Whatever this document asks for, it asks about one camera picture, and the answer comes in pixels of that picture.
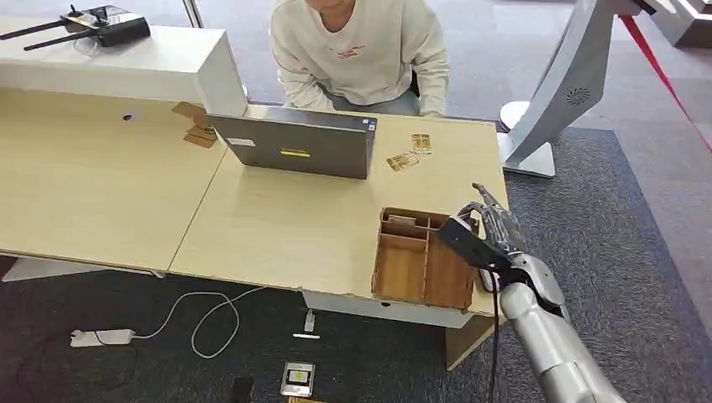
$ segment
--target floor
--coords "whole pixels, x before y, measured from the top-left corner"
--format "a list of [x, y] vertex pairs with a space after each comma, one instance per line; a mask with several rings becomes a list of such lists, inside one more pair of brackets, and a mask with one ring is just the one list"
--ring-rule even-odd
[[[626, 401], [709, 403], [712, 343], [680, 292], [681, 279], [615, 135], [571, 128], [554, 153], [556, 178], [505, 179], [529, 249], [552, 268], [578, 334]], [[319, 311], [315, 333], [322, 338], [294, 338], [306, 310], [301, 295], [287, 290], [239, 300], [240, 329], [214, 359], [196, 356], [190, 342], [202, 315], [219, 302], [215, 297], [185, 299], [158, 336], [128, 347], [68, 343], [74, 329], [149, 334], [185, 292], [237, 296], [248, 288], [112, 271], [0, 283], [0, 329], [9, 330], [0, 332], [0, 401], [228, 403], [241, 401], [229, 398], [232, 382], [249, 377], [251, 401], [284, 403], [285, 361], [317, 366], [319, 401], [485, 401], [492, 338], [451, 373], [440, 327]], [[229, 309], [216, 312], [197, 333], [196, 347], [218, 350], [234, 323]], [[510, 323], [499, 346], [496, 401], [543, 401]]]
[[[527, 99], [552, 53], [572, 2], [567, 0], [428, 0], [445, 30], [452, 76], [448, 114], [497, 118]], [[109, 2], [152, 24], [184, 25], [179, 0]], [[280, 102], [267, 46], [271, 1], [198, 0], [208, 28], [227, 29], [252, 99]], [[81, 0], [78, 8], [95, 3]], [[53, 16], [51, 0], [0, 0], [3, 13]], [[712, 50], [677, 50], [642, 15], [636, 19], [663, 69], [712, 142]], [[702, 145], [623, 25], [615, 22], [604, 100], [575, 125], [613, 129], [699, 315], [712, 335], [712, 155]]]

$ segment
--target white label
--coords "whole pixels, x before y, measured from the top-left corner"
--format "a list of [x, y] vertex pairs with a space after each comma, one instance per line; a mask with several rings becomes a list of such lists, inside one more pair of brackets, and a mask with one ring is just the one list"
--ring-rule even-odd
[[228, 139], [228, 143], [232, 145], [248, 145], [254, 147], [254, 141], [250, 139]]

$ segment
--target wooden box organizer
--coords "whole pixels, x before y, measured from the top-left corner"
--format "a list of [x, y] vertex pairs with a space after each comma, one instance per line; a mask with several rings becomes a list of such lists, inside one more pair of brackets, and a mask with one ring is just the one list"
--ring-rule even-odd
[[387, 207], [381, 214], [371, 291], [375, 296], [466, 310], [472, 303], [472, 268], [435, 232], [448, 216]]

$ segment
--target robotic hand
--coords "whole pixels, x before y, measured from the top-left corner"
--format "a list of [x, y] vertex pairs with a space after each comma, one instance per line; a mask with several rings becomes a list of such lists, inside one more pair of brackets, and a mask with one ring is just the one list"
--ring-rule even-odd
[[[484, 204], [473, 201], [451, 216], [439, 238], [471, 266], [500, 277], [500, 303], [512, 322], [548, 403], [625, 403], [608, 381], [568, 320], [553, 272], [526, 253], [515, 217], [481, 185]], [[485, 240], [470, 224], [478, 212]]]

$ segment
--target gray laptop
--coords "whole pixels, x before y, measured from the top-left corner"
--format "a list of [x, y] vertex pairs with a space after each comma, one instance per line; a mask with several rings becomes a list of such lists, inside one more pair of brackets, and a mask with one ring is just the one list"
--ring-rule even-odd
[[367, 179], [376, 118], [270, 107], [264, 119], [207, 115], [243, 164]]

